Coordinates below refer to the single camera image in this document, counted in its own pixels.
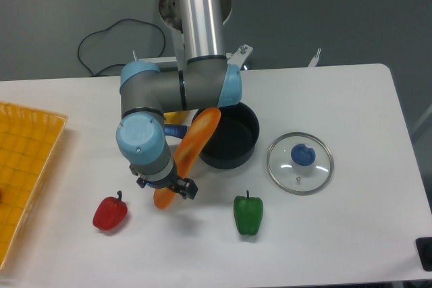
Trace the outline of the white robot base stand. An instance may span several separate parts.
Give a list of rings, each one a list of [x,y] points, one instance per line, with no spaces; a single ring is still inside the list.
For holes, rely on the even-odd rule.
[[[148,61],[159,66],[161,71],[185,70],[186,68],[186,52],[184,46],[184,35],[182,31],[182,21],[180,10],[176,5],[177,0],[159,0],[159,15],[164,24],[170,29],[173,45],[175,49],[175,57],[153,57],[153,58],[138,58],[135,50],[132,51],[135,61]],[[221,14],[223,24],[225,24],[232,13],[232,0],[220,0]],[[245,61],[252,53],[253,47],[243,44],[235,53],[227,53],[227,62],[235,64],[240,69],[244,67]]]

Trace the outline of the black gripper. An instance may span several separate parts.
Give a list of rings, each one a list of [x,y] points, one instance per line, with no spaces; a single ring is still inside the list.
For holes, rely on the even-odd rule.
[[[153,179],[153,175],[143,175],[137,172],[133,165],[130,165],[130,170],[133,175],[138,177],[136,183],[142,189],[146,186],[153,189],[167,188],[175,194],[179,194],[183,199],[195,199],[198,192],[198,187],[192,179],[178,175],[176,164],[166,167],[163,172],[168,170],[169,173],[160,179]]]

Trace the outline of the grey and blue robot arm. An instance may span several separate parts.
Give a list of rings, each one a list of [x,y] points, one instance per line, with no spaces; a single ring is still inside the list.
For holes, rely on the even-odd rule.
[[[242,98],[240,69],[227,61],[220,0],[176,0],[186,66],[162,72],[133,61],[121,71],[121,122],[117,145],[141,186],[167,188],[193,199],[197,186],[180,173],[165,139],[164,114],[236,105]]]

